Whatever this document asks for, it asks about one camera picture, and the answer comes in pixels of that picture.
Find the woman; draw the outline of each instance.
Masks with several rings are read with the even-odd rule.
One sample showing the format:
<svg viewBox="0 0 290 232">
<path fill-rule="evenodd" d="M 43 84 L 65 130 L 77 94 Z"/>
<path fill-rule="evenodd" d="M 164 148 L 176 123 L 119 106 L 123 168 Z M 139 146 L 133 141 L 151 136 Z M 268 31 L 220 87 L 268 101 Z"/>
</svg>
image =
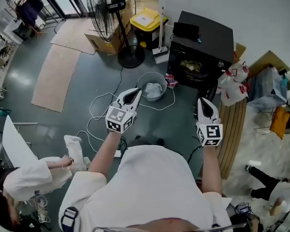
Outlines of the woman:
<svg viewBox="0 0 290 232">
<path fill-rule="evenodd" d="M 0 170 L 0 225 L 17 230 L 19 212 L 15 204 L 62 187 L 77 171 L 86 170 L 81 139 L 64 136 L 69 156 L 48 157 L 26 167 Z"/>
</svg>

